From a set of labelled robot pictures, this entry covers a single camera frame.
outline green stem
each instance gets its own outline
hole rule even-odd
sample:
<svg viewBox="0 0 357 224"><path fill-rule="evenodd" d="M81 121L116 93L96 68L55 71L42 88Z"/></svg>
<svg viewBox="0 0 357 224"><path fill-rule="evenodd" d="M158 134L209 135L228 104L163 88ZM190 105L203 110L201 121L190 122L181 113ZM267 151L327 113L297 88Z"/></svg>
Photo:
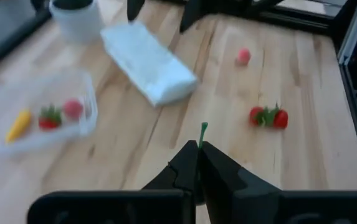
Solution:
<svg viewBox="0 0 357 224"><path fill-rule="evenodd" d="M201 137L199 138L199 148L200 149L202 148L204 133L206 132L206 128L208 125L209 124L207 122L202 123Z"/></svg>

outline white tissue pack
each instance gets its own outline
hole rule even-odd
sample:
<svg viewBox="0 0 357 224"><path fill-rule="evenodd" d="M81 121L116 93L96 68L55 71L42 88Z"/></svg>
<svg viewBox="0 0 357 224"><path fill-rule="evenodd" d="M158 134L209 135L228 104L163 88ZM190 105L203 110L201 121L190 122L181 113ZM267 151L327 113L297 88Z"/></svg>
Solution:
<svg viewBox="0 0 357 224"><path fill-rule="evenodd" d="M101 31L107 53L153 106L184 98L197 78L140 22Z"/></svg>

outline wooden table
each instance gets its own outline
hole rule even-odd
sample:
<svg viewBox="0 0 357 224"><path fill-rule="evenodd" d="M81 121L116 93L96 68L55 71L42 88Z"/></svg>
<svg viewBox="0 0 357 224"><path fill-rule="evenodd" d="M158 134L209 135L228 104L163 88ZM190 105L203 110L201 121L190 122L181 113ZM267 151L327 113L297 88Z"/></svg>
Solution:
<svg viewBox="0 0 357 224"><path fill-rule="evenodd" d="M107 25L126 22L125 2L100 0ZM93 78L94 133L50 149L0 157L0 223L24 223L29 205L55 190L140 189L177 153L205 139L282 189L357 189L357 137L331 40L222 15L179 35L183 9L147 2L139 15L161 43L199 77L183 101L152 108L104 52L66 43L48 22L0 63L0 83L83 67ZM236 67L240 47L248 67ZM252 128L255 105L282 105L284 131ZM209 223L205 207L198 222Z"/></svg>

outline white pot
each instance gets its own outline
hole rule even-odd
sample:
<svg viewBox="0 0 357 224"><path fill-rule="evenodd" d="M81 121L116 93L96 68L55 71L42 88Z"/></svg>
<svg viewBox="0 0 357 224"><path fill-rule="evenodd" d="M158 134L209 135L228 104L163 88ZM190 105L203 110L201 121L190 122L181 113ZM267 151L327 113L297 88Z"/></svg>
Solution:
<svg viewBox="0 0 357 224"><path fill-rule="evenodd" d="M76 10L55 7L54 1L49 2L49 10L66 39L87 43L100 37L103 22L97 0L93 0L87 7Z"/></svg>

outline yellow carrot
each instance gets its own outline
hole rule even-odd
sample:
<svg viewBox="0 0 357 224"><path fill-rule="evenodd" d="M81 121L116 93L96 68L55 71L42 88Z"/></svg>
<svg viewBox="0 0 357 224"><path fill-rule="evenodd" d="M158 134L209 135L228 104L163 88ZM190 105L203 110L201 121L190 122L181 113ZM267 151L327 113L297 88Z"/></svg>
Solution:
<svg viewBox="0 0 357 224"><path fill-rule="evenodd" d="M9 130L5 141L13 142L17 138L19 138L24 131L29 127L31 122L31 112L29 110L22 110L19 115L17 116L14 124L12 125L11 129Z"/></svg>

